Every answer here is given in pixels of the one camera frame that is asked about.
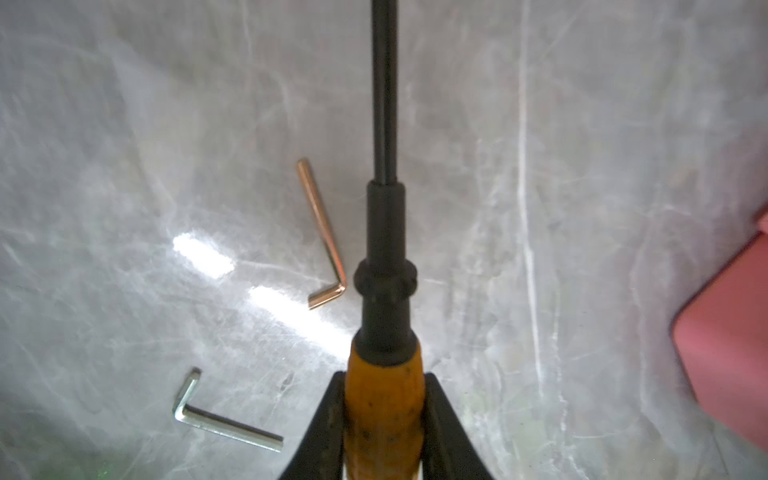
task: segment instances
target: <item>gray marble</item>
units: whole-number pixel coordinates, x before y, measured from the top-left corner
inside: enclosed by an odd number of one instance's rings
[[[766,478],[678,309],[768,199],[756,0],[401,1],[413,326],[501,479]],[[275,478],[359,323],[369,6],[0,2],[0,478]],[[171,416],[193,404],[283,453]]]

